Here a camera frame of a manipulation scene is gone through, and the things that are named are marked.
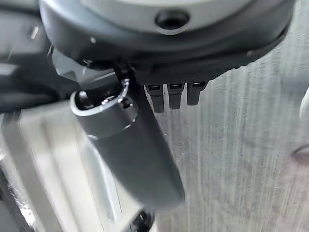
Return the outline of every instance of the black plastic tab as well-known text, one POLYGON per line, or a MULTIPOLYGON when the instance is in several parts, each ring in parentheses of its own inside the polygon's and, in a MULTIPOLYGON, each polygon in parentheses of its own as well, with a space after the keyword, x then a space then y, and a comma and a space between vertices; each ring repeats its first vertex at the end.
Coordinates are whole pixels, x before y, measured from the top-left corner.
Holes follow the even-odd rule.
POLYGON ((197 105, 199 102, 199 94, 208 84, 208 81, 194 82, 187 84, 187 102, 188 105, 197 105))
POLYGON ((183 89, 184 89, 184 84, 168 85, 170 109, 172 110, 180 109, 180 101, 182 98, 183 89))
POLYGON ((164 112, 163 85, 146 86, 154 105, 154 112, 164 112))

